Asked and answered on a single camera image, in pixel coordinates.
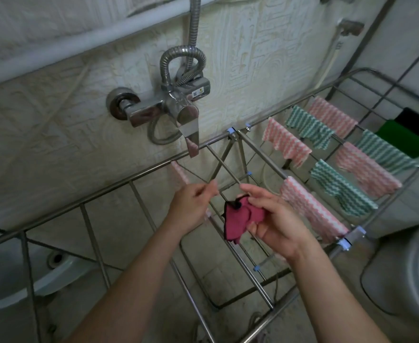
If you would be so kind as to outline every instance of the zigzag patterned cloth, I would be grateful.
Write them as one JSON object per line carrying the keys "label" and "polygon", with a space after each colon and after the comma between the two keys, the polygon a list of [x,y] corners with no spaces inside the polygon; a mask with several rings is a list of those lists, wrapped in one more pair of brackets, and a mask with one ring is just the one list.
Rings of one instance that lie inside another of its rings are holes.
{"label": "zigzag patterned cloth", "polygon": [[323,242],[334,242],[349,232],[348,228],[293,177],[289,176],[284,180],[280,192],[281,197],[289,202],[293,209],[309,220]]}
{"label": "zigzag patterned cloth", "polygon": [[402,186],[398,179],[349,142],[344,143],[336,153],[336,164],[353,173],[360,187],[376,199]]}
{"label": "zigzag patterned cloth", "polygon": [[343,211],[348,215],[361,217],[378,209],[378,205],[362,191],[350,184],[347,179],[320,159],[311,170],[311,177],[324,189],[326,194],[338,200]]}
{"label": "zigzag patterned cloth", "polygon": [[368,130],[363,131],[355,147],[394,175],[419,166],[417,161]]}
{"label": "zigzag patterned cloth", "polygon": [[341,112],[331,103],[328,103],[320,96],[317,96],[311,104],[309,111],[317,119],[326,126],[335,131],[335,134],[341,138],[345,138],[352,131],[357,121],[349,115]]}
{"label": "zigzag patterned cloth", "polygon": [[296,128],[302,138],[309,138],[316,149],[327,149],[334,131],[304,109],[294,106],[286,125]]}
{"label": "zigzag patterned cloth", "polygon": [[[175,174],[177,175],[180,187],[183,187],[184,185],[191,183],[189,178],[186,176],[184,169],[181,166],[179,166],[179,164],[176,161],[172,161],[171,165],[172,165],[172,169],[174,169]],[[207,217],[211,216],[211,211],[209,209],[206,210],[206,216]]]}
{"label": "zigzag patterned cloth", "polygon": [[263,140],[271,142],[274,149],[279,150],[285,159],[292,159],[296,167],[302,166],[312,152],[306,144],[271,117],[263,132]]}

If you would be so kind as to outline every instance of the hand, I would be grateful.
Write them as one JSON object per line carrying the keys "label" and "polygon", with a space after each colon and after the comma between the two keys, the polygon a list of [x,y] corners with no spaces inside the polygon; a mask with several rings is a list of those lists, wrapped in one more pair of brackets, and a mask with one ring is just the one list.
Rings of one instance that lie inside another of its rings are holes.
{"label": "hand", "polygon": [[187,184],[178,190],[162,225],[171,226],[182,236],[192,231],[206,213],[209,201],[219,194],[217,182]]}
{"label": "hand", "polygon": [[264,221],[250,223],[247,230],[285,257],[287,262],[292,264],[309,248],[320,249],[298,214],[282,198],[251,184],[240,184],[240,189],[251,195],[248,201],[252,205],[269,212]]}

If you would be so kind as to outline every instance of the metal drying rack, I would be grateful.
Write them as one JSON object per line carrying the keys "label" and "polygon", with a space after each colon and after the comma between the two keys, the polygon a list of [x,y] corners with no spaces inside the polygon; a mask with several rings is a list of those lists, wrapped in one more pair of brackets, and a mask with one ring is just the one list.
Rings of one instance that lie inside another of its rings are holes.
{"label": "metal drying rack", "polygon": [[[212,155],[217,159],[218,161],[218,165],[214,171],[214,173],[212,174],[211,178],[215,178],[219,172],[219,170],[221,169],[221,167],[224,167],[225,170],[230,174],[230,176],[232,176],[232,178],[234,179],[234,182],[230,183],[229,185],[226,185],[225,187],[221,188],[220,191],[221,193],[226,190],[227,188],[229,188],[230,186],[236,184],[236,183],[240,183],[241,180],[246,179],[247,181],[249,181],[249,179],[252,179],[252,181],[255,184],[258,184],[256,182],[256,180],[252,177],[251,173],[248,171],[247,168],[247,163],[246,163],[246,158],[245,158],[245,153],[244,153],[244,149],[243,149],[243,143],[247,144],[250,148],[252,148],[252,150],[255,152],[255,154],[259,155],[260,158],[263,159],[263,161],[265,161],[265,163],[267,165],[269,165],[273,171],[275,171],[275,173],[277,173],[282,179],[286,179],[287,175],[284,173],[283,169],[281,169],[279,166],[277,166],[270,158],[268,155],[266,155],[263,150],[257,146],[251,138],[249,138],[249,136],[247,135],[247,132],[250,131],[251,127],[258,125],[259,123],[267,120],[269,117],[277,115],[283,111],[286,111],[287,109],[289,109],[291,106],[300,103],[304,100],[307,100],[308,98],[314,96],[315,94],[318,94],[319,92],[322,92],[328,88],[335,88],[338,92],[340,92],[341,94],[345,95],[346,97],[348,97],[349,99],[353,100],[354,102],[358,103],[359,105],[361,105],[362,107],[366,108],[368,110],[368,113],[362,118],[361,121],[365,120],[368,115],[370,113],[374,113],[376,115],[378,115],[373,109],[368,108],[367,106],[365,106],[363,103],[359,102],[357,99],[351,97],[347,92],[343,91],[341,88],[339,88],[339,84],[345,80],[351,80],[357,84],[359,84],[361,87],[371,91],[372,93],[378,95],[381,97],[381,100],[386,100],[392,104],[394,104],[396,107],[398,108],[403,108],[401,106],[401,104],[395,102],[393,99],[391,99],[390,97],[386,96],[385,94],[377,91],[376,89],[368,86],[367,84],[361,82],[360,80],[354,78],[354,75],[359,74],[359,73],[368,73],[376,78],[379,78],[389,84],[391,84],[393,87],[398,88],[401,92],[406,93],[407,95],[409,95],[410,97],[416,99],[419,101],[419,93],[413,91],[412,89],[396,82],[394,79],[390,78],[389,76],[382,74],[381,72],[371,69],[371,68],[359,68],[356,69],[354,71],[349,72],[346,75],[341,76],[340,78],[338,78],[337,80],[334,80],[333,82],[326,84],[324,86],[321,86],[318,89],[315,89],[314,91],[309,92],[308,94],[304,95],[303,97],[300,97],[294,101],[292,101],[291,103],[287,104],[284,108],[281,108],[277,111],[274,111],[268,115],[265,115],[261,118],[258,118],[257,120],[255,120],[254,122],[252,122],[250,125],[247,124],[244,128],[241,129],[235,129],[235,128],[230,128],[228,132],[224,132],[216,137],[211,138],[210,140],[203,142],[202,144],[200,144],[199,148],[203,149],[203,148],[207,148]],[[227,145],[227,148],[224,150],[224,153],[222,154],[222,156],[218,156],[218,154],[212,149],[211,144],[214,144],[224,138],[229,138],[230,142]],[[333,138],[335,138],[340,144],[342,144],[344,142],[343,139],[337,137],[336,135],[332,136]],[[224,163],[227,155],[229,154],[229,151],[231,150],[231,148],[233,147],[233,145],[237,143],[239,148],[240,148],[240,152],[241,152],[241,161],[243,164],[243,169],[245,174],[238,178],[231,170],[230,168]],[[30,256],[29,256],[29,248],[28,248],[28,243],[32,243],[32,244],[36,244],[42,247],[46,247],[46,248],[50,248],[53,250],[57,250],[59,252],[64,252],[67,253],[69,255],[73,255],[76,257],[80,257],[81,259],[85,259],[88,261],[92,261],[92,262],[96,262],[100,268],[100,271],[102,273],[103,276],[103,280],[104,280],[104,284],[106,286],[106,288],[108,289],[111,286],[111,282],[109,279],[109,275],[107,272],[107,268],[108,267],[112,267],[118,270],[122,270],[121,268],[109,265],[104,263],[103,261],[103,257],[102,254],[100,252],[100,248],[98,246],[98,242],[97,239],[95,237],[94,231],[92,229],[92,224],[91,221],[89,219],[89,215],[87,214],[85,205],[92,201],[95,200],[113,190],[116,190],[124,185],[130,185],[130,187],[133,190],[133,193],[135,195],[135,197],[138,200],[138,203],[140,205],[140,207],[142,208],[145,217],[147,218],[152,230],[156,230],[156,226],[155,223],[152,219],[152,217],[149,214],[149,210],[148,208],[145,206],[138,190],[136,189],[136,186],[134,184],[134,181],[137,179],[140,179],[162,167],[167,166],[168,164],[170,164],[172,161],[178,161],[179,159],[182,159],[184,157],[188,156],[188,152],[184,151],[178,155],[172,156],[170,158],[168,158],[167,160],[161,161],[158,164],[155,164],[141,172],[135,173],[123,180],[120,180],[114,184],[109,185],[108,187],[105,187],[104,189],[98,190],[94,193],[92,193],[91,195],[88,195],[84,198],[81,198],[75,202],[72,202],[64,207],[62,207],[61,209],[58,209],[57,211],[54,211],[52,213],[46,214],[32,222],[29,222],[27,224],[23,224],[23,225],[19,225],[15,228],[13,228],[12,230],[9,231],[4,231],[0,229],[0,244],[3,242],[6,242],[12,238],[18,238],[21,240],[21,246],[22,246],[22,252],[23,252],[23,259],[24,259],[24,274],[26,275],[26,281],[27,281],[27,293],[28,293],[28,300],[30,302],[30,308],[32,311],[32,318],[33,318],[33,323],[34,323],[34,331],[36,334],[36,341],[37,342],[41,342],[42,341],[42,336],[40,334],[40,325],[39,325],[39,318],[38,318],[38,313],[37,313],[37,307],[36,307],[36,302],[35,302],[35,293],[34,293],[34,281],[33,281],[33,275],[32,275],[32,269],[31,269],[31,263],[30,263]],[[368,228],[369,225],[379,216],[381,215],[385,209],[387,209],[387,207],[389,207],[389,205],[395,201],[395,199],[404,191],[408,188],[408,186],[414,181],[414,179],[418,176],[419,174],[419,167],[414,169],[413,172],[410,174],[410,176],[404,181],[403,186],[395,191],[395,193],[391,194],[388,198],[386,198],[381,205],[379,206],[379,208],[374,211],[362,224],[363,228]],[[65,213],[68,213],[69,211],[72,211],[74,209],[80,209],[81,210],[81,214],[84,218],[84,222],[86,224],[86,228],[87,228],[87,233],[89,235],[91,244],[92,244],[92,248],[94,251],[94,254],[96,255],[96,259],[92,259],[89,257],[85,257],[76,253],[72,253],[66,250],[63,250],[61,248],[56,248],[53,247],[49,244],[46,243],[42,243],[33,239],[29,239],[27,237],[27,231],[40,226],[52,219],[55,219]],[[218,213],[218,211],[215,209],[215,207],[213,207],[214,211],[216,212],[216,214],[218,215],[218,217],[221,219],[221,221],[223,221],[222,217],[220,216],[220,214]],[[213,219],[212,217],[209,217],[209,222],[214,226],[214,228],[216,229],[216,231],[218,232],[218,234],[221,236],[221,238],[224,240],[224,234],[223,234],[223,228],[220,225],[219,222],[217,222],[215,219]],[[325,248],[325,251],[327,252],[328,256],[330,257],[330,259],[336,257],[338,254],[340,254],[342,251],[348,250],[351,245],[353,245],[358,239],[360,239],[362,236],[364,236],[363,232],[360,229],[354,229],[352,231],[350,231],[346,236],[344,236],[344,238],[342,240],[340,240],[339,242],[333,243],[329,246],[327,246]],[[260,246],[260,248],[262,248],[263,252],[268,256],[269,253],[268,251],[263,247],[263,245],[256,239],[254,238],[254,241],[256,241],[256,243],[258,243],[258,245]],[[269,295],[266,293],[266,291],[264,290],[264,286],[273,282],[275,279],[279,278],[279,277],[283,277],[286,274],[289,274],[291,271],[290,269],[285,269],[283,271],[278,272],[275,276],[270,277],[270,278],[266,278],[261,272],[258,272],[259,275],[261,276],[261,278],[263,279],[262,282],[259,282],[257,280],[257,278],[254,276],[254,274],[252,273],[251,269],[247,266],[247,264],[245,263],[245,261],[243,260],[243,258],[241,257],[241,255],[238,253],[237,248],[235,248],[235,245],[232,244],[231,242],[227,242],[225,241],[225,244],[227,245],[227,247],[229,248],[229,250],[232,252],[233,256],[235,257],[235,259],[238,261],[238,263],[240,264],[240,266],[242,267],[242,269],[246,272],[248,278],[250,279],[250,281],[253,284],[253,287],[245,292],[243,292],[242,294],[239,294],[237,296],[235,296],[234,298],[232,298],[229,301],[226,301],[225,303],[221,304],[221,305],[217,305],[214,303],[214,301],[211,300],[211,298],[209,297],[205,287],[203,286],[203,283],[201,281],[201,279],[198,277],[194,267],[192,266],[192,263],[190,262],[188,256],[185,254],[183,248],[182,248],[182,244],[180,244],[180,248],[181,251],[183,252],[184,258],[186,259],[187,263],[190,266],[190,269],[193,273],[193,275],[195,276],[197,283],[199,284],[199,286],[201,287],[203,293],[205,294],[206,298],[208,299],[208,301],[210,302],[210,304],[216,308],[216,309],[222,309],[225,306],[228,306],[231,303],[234,303],[237,300],[242,299],[243,297],[247,296],[248,294],[251,294],[255,291],[258,291],[261,295],[261,297],[264,299],[264,301],[266,302],[266,304],[269,307],[269,311],[267,313],[265,313],[265,315],[256,323],[255,327],[253,329],[251,329],[244,337],[242,337],[238,343],[248,343],[251,342],[256,336],[257,334],[263,330],[274,318],[276,318],[290,303],[293,302],[293,300],[295,300],[298,295],[298,288],[297,285],[292,286],[292,288],[290,288],[287,293],[285,295],[283,295],[277,302],[274,302],[273,300],[271,300],[271,298],[269,297]],[[241,250],[243,251],[243,253],[246,254],[247,258],[250,260],[250,262],[252,262],[252,264],[255,266],[256,263],[254,262],[254,260],[252,259],[252,257],[248,254],[247,250],[241,245],[239,244]],[[173,260],[170,261],[170,265],[173,269],[173,271],[175,272],[176,276],[178,277],[179,282],[182,285],[182,288],[186,294],[186,296],[189,298],[203,328],[205,329],[207,336],[209,338],[209,340],[212,343],[215,343],[216,340],[213,336],[213,334],[211,333],[211,330],[208,326],[208,324],[206,323],[206,320],[204,319],[201,311],[199,310],[197,304],[195,303],[194,299],[192,298],[190,292],[189,292],[189,288],[186,285],[184,278],[182,277],[178,267],[176,266],[175,262]]]}

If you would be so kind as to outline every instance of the sticker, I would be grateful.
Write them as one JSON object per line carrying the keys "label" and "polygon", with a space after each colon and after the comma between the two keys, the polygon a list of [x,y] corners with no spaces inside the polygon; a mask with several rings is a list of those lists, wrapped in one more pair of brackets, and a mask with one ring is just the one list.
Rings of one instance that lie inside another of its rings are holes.
{"label": "sticker", "polygon": [[197,89],[192,92],[192,98],[195,98],[205,92],[205,88],[202,86],[200,89]]}

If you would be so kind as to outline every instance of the cleaning rag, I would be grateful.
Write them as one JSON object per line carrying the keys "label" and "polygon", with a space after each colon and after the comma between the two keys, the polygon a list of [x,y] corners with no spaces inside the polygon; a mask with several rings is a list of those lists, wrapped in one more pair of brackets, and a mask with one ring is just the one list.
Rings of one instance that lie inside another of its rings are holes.
{"label": "cleaning rag", "polygon": [[401,182],[355,145],[346,142],[336,153],[339,168],[352,173],[370,196],[380,198],[401,188]]}
{"label": "cleaning rag", "polygon": [[398,117],[395,118],[395,121],[419,136],[419,114],[416,111],[406,107]]}
{"label": "cleaning rag", "polygon": [[[179,166],[179,164],[176,161],[172,161],[171,165],[172,165],[172,169],[174,170],[174,172],[177,175],[178,182],[179,182],[179,188],[183,187],[184,185],[187,185],[187,184],[191,183],[189,178],[186,176],[186,173],[184,172],[184,169],[181,166]],[[209,209],[206,210],[206,216],[207,217],[211,216],[211,211]]]}
{"label": "cleaning rag", "polygon": [[300,215],[309,220],[313,230],[324,243],[331,243],[349,232],[332,213],[291,176],[281,186],[281,197]]}
{"label": "cleaning rag", "polygon": [[362,191],[350,184],[341,174],[320,159],[311,170],[311,177],[324,189],[326,194],[338,200],[343,211],[348,215],[361,217],[378,205]]}
{"label": "cleaning rag", "polygon": [[407,156],[413,159],[419,157],[419,136],[395,120],[387,120],[376,134]]}
{"label": "cleaning rag", "polygon": [[334,133],[323,122],[317,120],[304,109],[294,106],[292,114],[286,121],[286,125],[296,128],[300,137],[309,138],[313,146],[317,149],[327,149],[330,137]]}
{"label": "cleaning rag", "polygon": [[249,195],[237,198],[235,201],[226,201],[224,207],[225,224],[224,238],[233,241],[235,244],[240,242],[241,235],[246,232],[250,222],[260,223],[265,219],[266,211],[249,203]]}
{"label": "cleaning rag", "polygon": [[355,147],[394,175],[419,166],[417,161],[369,130],[363,131],[361,139],[355,144]]}
{"label": "cleaning rag", "polygon": [[334,130],[335,134],[341,138],[345,138],[354,126],[358,124],[349,115],[340,111],[320,96],[314,99],[309,107],[309,113]]}
{"label": "cleaning rag", "polygon": [[284,159],[292,159],[296,167],[300,167],[308,158],[312,150],[273,118],[269,118],[268,125],[263,132],[263,140],[273,144]]}

